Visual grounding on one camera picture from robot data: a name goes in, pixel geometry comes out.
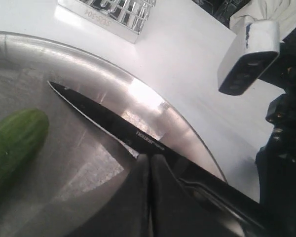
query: cloth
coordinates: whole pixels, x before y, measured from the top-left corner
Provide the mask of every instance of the cloth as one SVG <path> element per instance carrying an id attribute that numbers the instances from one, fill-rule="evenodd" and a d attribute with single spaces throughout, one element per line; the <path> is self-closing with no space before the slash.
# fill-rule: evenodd
<path id="1" fill-rule="evenodd" d="M 280 40 L 296 28 L 296 0 L 251 0 L 230 18 L 230 29 L 235 33 L 253 21 L 275 20 L 280 26 Z"/>

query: stainless steel bowl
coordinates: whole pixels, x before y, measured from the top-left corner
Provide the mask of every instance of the stainless steel bowl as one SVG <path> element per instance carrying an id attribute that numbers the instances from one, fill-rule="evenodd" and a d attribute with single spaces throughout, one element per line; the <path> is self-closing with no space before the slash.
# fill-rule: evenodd
<path id="1" fill-rule="evenodd" d="M 71 109 L 47 80 L 101 102 L 223 179 L 187 121 L 131 74 L 76 48 L 0 32 L 0 119 L 27 107 L 50 119 L 43 150 L 0 208 L 0 237 L 64 235 L 108 201 L 135 161 L 133 151 Z"/>

